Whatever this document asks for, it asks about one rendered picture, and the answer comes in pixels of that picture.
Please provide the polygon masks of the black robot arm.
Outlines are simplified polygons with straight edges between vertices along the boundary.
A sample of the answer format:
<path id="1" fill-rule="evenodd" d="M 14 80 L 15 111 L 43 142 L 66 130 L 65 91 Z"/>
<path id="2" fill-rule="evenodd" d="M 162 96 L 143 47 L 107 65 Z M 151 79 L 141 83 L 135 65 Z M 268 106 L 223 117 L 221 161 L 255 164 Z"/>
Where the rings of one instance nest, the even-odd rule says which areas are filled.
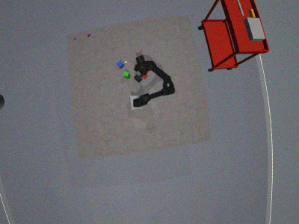
<path id="1" fill-rule="evenodd" d="M 149 95 L 149 93 L 146 93 L 146 94 L 141 95 L 137 99 L 133 99 L 133 107 L 139 108 L 143 105 L 146 105 L 147 102 L 150 101 L 151 99 L 154 99 L 159 96 L 170 95 L 170 94 L 174 93 L 175 89 L 173 86 L 173 82 L 171 81 L 171 77 L 168 74 L 166 74 L 165 72 L 163 72 L 161 69 L 159 69 L 156 66 L 156 63 L 154 63 L 153 61 L 145 61 L 143 55 L 137 57 L 136 61 L 138 62 L 135 66 L 136 72 L 140 70 L 144 74 L 144 73 L 147 73 L 147 70 L 152 70 L 155 74 L 157 74 L 160 78 L 163 79 L 164 83 L 163 83 L 163 89 L 161 89 L 160 91 L 158 91 L 156 93 L 152 93 L 150 95 Z M 170 86 L 168 87 L 167 84 L 169 84 Z"/>

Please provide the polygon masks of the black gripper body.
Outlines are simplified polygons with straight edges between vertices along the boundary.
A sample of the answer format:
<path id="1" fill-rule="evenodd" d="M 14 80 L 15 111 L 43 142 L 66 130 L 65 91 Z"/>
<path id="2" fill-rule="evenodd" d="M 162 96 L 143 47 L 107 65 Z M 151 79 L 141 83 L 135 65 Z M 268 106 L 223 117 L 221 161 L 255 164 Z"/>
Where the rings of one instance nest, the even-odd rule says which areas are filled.
<path id="1" fill-rule="evenodd" d="M 140 70 L 139 70 L 140 71 Z M 141 71 L 140 71 L 141 72 Z M 134 76 L 134 79 L 138 82 L 138 83 L 140 83 L 141 82 L 141 80 L 142 80 L 142 77 L 143 77 L 143 75 L 146 75 L 146 73 L 142 73 L 141 72 L 141 74 L 138 76 L 137 74 Z"/>

